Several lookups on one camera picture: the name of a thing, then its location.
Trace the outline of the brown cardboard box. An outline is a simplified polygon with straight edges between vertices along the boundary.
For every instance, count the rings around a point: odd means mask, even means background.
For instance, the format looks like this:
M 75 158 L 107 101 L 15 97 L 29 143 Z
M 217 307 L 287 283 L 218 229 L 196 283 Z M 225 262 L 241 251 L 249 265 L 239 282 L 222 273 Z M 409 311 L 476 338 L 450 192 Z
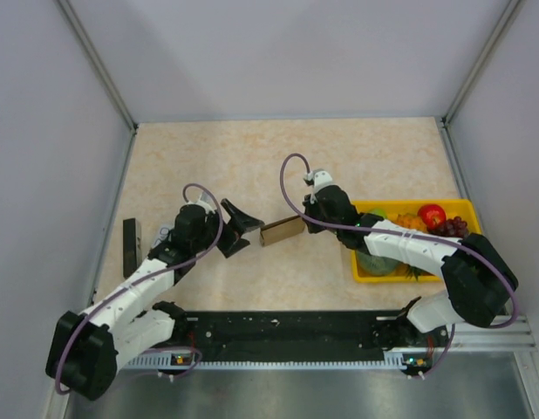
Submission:
M 259 241 L 262 247 L 279 243 L 283 240 L 300 235 L 305 230 L 305 223 L 300 216 L 290 216 L 260 229 Z

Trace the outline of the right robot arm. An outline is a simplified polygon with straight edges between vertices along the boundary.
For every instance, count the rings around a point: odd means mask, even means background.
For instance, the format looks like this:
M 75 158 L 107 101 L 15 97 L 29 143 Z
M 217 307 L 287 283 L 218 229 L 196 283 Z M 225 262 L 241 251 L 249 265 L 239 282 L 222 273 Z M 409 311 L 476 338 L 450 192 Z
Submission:
M 468 323 L 496 329 L 512 324 L 511 319 L 495 319 L 514 297 L 518 282 L 483 235 L 437 237 L 403 228 L 358 211 L 337 185 L 308 194 L 303 206 L 311 233 L 329 230 L 349 250 L 390 258 L 443 280 L 444 291 L 418 298 L 406 308 L 397 332 L 407 345 L 420 344 L 441 326 Z

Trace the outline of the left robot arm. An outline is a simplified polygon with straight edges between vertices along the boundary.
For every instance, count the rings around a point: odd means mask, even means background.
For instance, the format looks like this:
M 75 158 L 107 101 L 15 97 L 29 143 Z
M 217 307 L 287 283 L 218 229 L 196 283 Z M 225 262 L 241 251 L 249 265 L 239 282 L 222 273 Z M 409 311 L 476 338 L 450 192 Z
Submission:
M 56 389 L 99 399 L 132 359 L 161 342 L 179 346 L 188 336 L 185 312 L 173 303 L 156 302 L 217 249 L 225 258 L 249 246 L 244 234 L 263 221 L 229 200 L 217 206 L 205 198 L 181 207 L 174 227 L 154 246 L 137 270 L 113 292 L 81 313 L 68 311 L 55 327 L 45 364 Z

